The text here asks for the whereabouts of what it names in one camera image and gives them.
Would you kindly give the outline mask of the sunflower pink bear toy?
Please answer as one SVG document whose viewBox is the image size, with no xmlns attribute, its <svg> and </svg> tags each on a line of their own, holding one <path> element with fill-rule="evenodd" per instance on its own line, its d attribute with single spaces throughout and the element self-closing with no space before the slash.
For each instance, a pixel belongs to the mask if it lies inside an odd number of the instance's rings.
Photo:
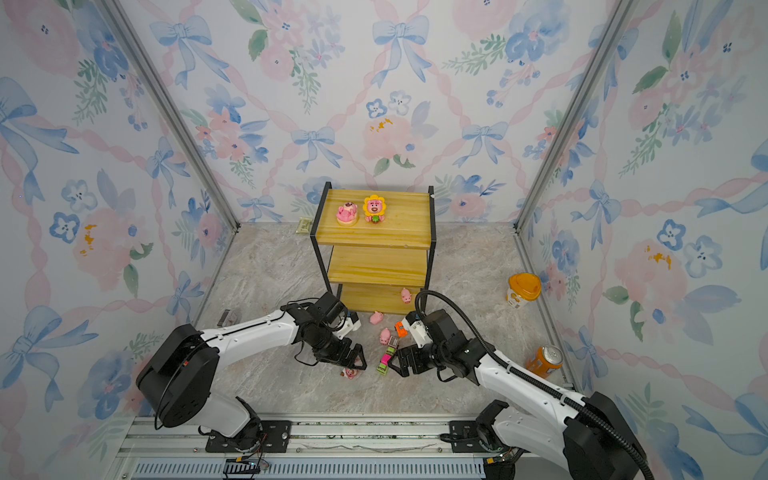
<svg viewBox="0 0 768 480">
<path fill-rule="evenodd" d="M 368 223 L 383 222 L 386 217 L 386 209 L 386 200 L 377 194 L 370 195 L 363 201 L 363 211 Z"/>
</svg>

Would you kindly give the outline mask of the small pink bear figure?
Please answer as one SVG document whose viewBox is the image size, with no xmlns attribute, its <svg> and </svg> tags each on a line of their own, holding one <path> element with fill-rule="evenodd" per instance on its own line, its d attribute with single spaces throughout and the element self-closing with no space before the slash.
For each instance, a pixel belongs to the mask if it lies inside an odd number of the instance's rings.
<svg viewBox="0 0 768 480">
<path fill-rule="evenodd" d="M 359 375 L 360 371 L 355 369 L 343 369 L 341 375 L 347 379 L 354 379 Z"/>
</svg>

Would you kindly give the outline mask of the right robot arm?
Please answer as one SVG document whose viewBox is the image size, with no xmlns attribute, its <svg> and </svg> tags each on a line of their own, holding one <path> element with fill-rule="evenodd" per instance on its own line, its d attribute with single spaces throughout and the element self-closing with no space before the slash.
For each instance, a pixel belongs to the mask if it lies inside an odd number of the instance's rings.
<svg viewBox="0 0 768 480">
<path fill-rule="evenodd" d="M 647 455 L 616 404 L 544 380 L 515 364 L 480 334 L 467 337 L 444 310 L 409 313 L 396 325 L 413 344 L 389 361 L 403 378 L 433 370 L 439 380 L 465 379 L 497 394 L 471 423 L 445 435 L 454 451 L 496 457 L 531 453 L 573 479 L 653 478 Z"/>
</svg>

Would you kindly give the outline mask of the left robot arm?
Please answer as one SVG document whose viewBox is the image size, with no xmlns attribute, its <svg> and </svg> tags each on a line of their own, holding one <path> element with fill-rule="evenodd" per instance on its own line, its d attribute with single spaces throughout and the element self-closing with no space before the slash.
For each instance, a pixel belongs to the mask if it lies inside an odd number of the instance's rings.
<svg viewBox="0 0 768 480">
<path fill-rule="evenodd" d="M 293 345 L 309 348 L 317 363 L 364 370 L 364 349 L 348 336 L 360 325 L 357 313 L 331 292 L 233 326 L 182 325 L 154 353 L 136 386 L 151 406 L 156 429 L 191 423 L 226 450 L 252 453 L 269 435 L 245 400 L 215 390 L 218 376 L 236 362 Z"/>
</svg>

